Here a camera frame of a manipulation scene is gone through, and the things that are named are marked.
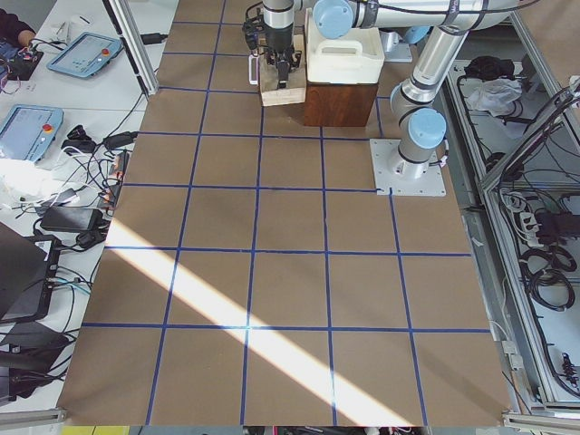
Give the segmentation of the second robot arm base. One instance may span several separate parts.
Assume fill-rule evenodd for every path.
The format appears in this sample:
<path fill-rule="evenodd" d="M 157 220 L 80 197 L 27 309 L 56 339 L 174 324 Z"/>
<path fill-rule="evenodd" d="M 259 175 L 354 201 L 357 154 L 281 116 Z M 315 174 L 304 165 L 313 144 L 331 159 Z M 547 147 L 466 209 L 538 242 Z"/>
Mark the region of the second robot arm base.
<path fill-rule="evenodd" d="M 430 26 L 380 28 L 384 60 L 387 63 L 411 63 L 411 46 L 424 39 Z"/>

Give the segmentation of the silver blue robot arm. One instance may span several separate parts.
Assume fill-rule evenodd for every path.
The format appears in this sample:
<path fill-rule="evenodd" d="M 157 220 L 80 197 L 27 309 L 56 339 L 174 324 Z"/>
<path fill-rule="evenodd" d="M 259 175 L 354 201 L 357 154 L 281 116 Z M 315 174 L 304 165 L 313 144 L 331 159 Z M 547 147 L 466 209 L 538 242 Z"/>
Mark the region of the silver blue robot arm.
<path fill-rule="evenodd" d="M 266 38 L 266 59 L 277 69 L 281 85 L 300 63 L 295 55 L 295 13 L 309 8 L 315 26 L 328 40 L 355 28 L 428 26 L 430 36 L 411 76 L 391 95 L 391 110 L 401 126 L 401 141 L 389 157 L 391 173 L 417 179 L 429 166 L 446 130 L 431 105 L 468 34 L 498 24 L 517 10 L 516 1 L 261 1 L 256 16 L 244 23 L 246 43 L 258 47 Z"/>

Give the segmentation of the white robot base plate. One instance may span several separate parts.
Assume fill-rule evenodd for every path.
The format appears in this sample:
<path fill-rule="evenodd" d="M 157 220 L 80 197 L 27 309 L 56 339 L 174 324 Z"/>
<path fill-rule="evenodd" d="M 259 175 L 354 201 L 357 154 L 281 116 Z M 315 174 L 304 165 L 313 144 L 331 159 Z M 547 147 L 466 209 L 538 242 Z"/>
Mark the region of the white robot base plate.
<path fill-rule="evenodd" d="M 400 197 L 445 197 L 442 169 L 436 152 L 419 164 L 399 153 L 400 140 L 370 139 L 372 171 L 378 195 Z"/>

